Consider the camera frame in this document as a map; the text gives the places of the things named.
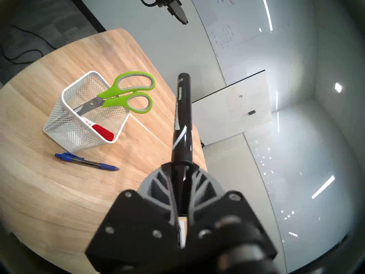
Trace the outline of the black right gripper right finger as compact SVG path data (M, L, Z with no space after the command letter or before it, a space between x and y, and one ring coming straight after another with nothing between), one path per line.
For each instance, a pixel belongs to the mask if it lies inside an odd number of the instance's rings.
M241 192L224 192L197 164L186 165L185 274L277 274L277 250Z

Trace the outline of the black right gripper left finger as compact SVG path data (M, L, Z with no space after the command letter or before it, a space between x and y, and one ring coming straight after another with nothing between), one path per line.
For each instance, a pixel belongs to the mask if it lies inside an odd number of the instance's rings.
M117 196L85 251L97 272L133 269L181 249L171 174L171 163L165 163L137 191Z

